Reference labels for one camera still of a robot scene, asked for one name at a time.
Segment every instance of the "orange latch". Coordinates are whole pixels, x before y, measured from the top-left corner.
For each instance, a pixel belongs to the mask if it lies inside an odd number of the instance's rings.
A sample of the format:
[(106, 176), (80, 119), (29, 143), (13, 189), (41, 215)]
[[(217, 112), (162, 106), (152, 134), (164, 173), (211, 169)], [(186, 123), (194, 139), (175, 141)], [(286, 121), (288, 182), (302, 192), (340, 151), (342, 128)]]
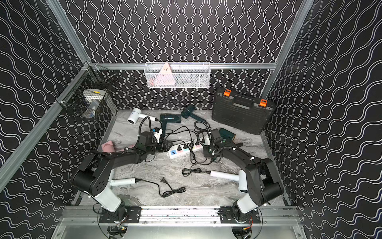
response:
[(225, 96), (229, 97), (230, 94), (231, 94), (231, 90), (230, 89), (225, 90), (225, 92), (224, 92)]
[(261, 99), (259, 106), (267, 107), (267, 100), (266, 99)]

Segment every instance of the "power strip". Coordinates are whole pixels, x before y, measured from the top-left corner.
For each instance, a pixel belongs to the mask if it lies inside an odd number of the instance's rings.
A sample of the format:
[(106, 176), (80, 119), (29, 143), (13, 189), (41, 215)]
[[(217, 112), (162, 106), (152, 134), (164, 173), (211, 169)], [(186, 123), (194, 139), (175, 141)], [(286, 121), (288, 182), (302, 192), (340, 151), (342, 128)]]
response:
[[(210, 139), (208, 138), (208, 135), (204, 137), (204, 140), (205, 140), (204, 142), (205, 145), (210, 144)], [(194, 144), (194, 147), (192, 148), (193, 152), (203, 149), (203, 146), (201, 144), (198, 144), (198, 145), (195, 145), (195, 144)], [(180, 143), (180, 144), (172, 146), (170, 150), (167, 152), (167, 156), (169, 156), (170, 159), (175, 159), (177, 157), (180, 157), (182, 155), (187, 155), (187, 154), (190, 154), (190, 150), (188, 148), (185, 148), (184, 143)]]

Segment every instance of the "pink object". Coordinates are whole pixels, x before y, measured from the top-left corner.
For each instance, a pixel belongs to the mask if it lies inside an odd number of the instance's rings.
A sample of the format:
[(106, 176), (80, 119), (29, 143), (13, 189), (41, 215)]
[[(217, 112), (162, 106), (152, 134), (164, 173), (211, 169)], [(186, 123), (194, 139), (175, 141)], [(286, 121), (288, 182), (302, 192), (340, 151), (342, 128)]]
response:
[(159, 73), (164, 73), (164, 74), (158, 74), (155, 78), (154, 84), (156, 85), (174, 85), (175, 84), (174, 76), (172, 74), (168, 74), (168, 73), (172, 73), (172, 70), (170, 68), (170, 65), (167, 62), (163, 65)]
[(101, 147), (102, 147), (102, 151), (105, 153), (114, 153), (115, 152), (115, 148), (114, 148), (113, 142), (111, 140), (109, 140), (108, 142), (101, 145)]

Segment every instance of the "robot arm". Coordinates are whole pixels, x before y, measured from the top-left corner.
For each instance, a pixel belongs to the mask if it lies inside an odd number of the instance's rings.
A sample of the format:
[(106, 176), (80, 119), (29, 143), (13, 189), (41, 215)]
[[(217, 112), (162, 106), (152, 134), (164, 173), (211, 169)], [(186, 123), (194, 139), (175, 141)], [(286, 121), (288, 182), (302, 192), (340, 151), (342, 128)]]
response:
[(125, 149), (123, 152), (100, 153), (95, 151), (87, 155), (73, 173), (70, 183), (99, 202), (105, 209), (102, 213), (107, 213), (113, 221), (125, 220), (125, 203), (110, 188), (112, 170), (127, 164), (141, 163), (148, 154), (161, 152), (171, 147), (173, 145), (171, 142), (158, 142), (155, 133), (159, 130), (154, 128), (152, 132), (140, 133), (135, 146)]
[(234, 203), (237, 218), (284, 193), (281, 179), (274, 163), (260, 159), (238, 148), (232, 141), (224, 140), (217, 129), (209, 133), (211, 145), (204, 147), (205, 157), (225, 157), (238, 165), (246, 174), (248, 194)]

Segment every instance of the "gray marble surface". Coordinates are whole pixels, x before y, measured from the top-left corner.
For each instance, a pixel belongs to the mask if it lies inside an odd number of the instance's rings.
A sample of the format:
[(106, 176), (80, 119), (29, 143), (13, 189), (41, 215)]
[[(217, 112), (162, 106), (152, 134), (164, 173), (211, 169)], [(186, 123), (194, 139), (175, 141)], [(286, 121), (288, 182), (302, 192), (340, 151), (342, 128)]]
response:
[[(112, 132), (108, 139), (113, 141), (116, 150), (122, 150), (124, 147), (131, 147), (137, 140), (138, 127), (141, 119), (134, 125), (127, 122), (130, 111), (119, 111), (117, 120), (112, 128)], [(180, 114), (180, 111), (144, 111), (144, 114), (149, 114), (159, 118), (161, 113)], [(206, 119), (211, 128), (225, 128), (236, 134), (235, 143), (243, 143), (241, 147), (243, 150), (251, 153), (253, 156), (259, 158), (266, 158), (267, 153), (264, 149), (260, 135), (253, 135), (236, 128), (217, 123), (211, 119), (211, 111), (196, 111), (196, 115)], [(187, 126), (190, 130), (194, 130), (195, 120), (192, 118), (184, 119), (180, 124), (167, 124), (167, 129), (177, 129), (180, 126)], [(159, 127), (157, 122), (152, 123), (152, 127)], [(142, 131), (149, 129), (148, 121), (146, 120), (142, 126)], [(181, 139), (189, 141), (188, 132), (183, 132), (176, 135), (170, 135), (168, 140), (175, 141)], [(204, 161), (202, 150), (195, 152), (198, 162)], [(167, 153), (157, 153), (156, 158), (151, 162), (142, 162), (140, 164), (126, 165), (115, 169), (114, 179), (124, 178), (141, 178), (148, 181), (156, 182), (160, 185), (161, 193), (169, 190), (169, 187), (161, 183), (162, 177), (165, 177), (173, 189), (179, 187), (186, 187), (185, 193), (177, 193), (167, 198), (162, 198), (158, 194), (158, 187), (155, 184), (147, 182), (138, 182), (133, 185), (116, 186), (112, 190), (126, 205), (161, 205), (161, 206), (201, 206), (201, 205), (232, 205), (232, 203), (241, 198), (244, 193), (239, 192), (236, 182), (211, 177), (205, 173), (192, 173), (188, 177), (183, 177), (181, 170), (183, 168), (190, 168), (189, 155), (181, 156), (175, 159), (170, 159)], [(215, 170), (227, 173), (237, 174), (240, 168), (232, 161), (222, 158), (218, 163), (212, 163), (208, 166), (200, 166), (204, 170)], [(92, 200), (84, 199), (81, 205), (93, 204)], [(282, 197), (275, 198), (270, 201), (271, 205), (284, 205)]]

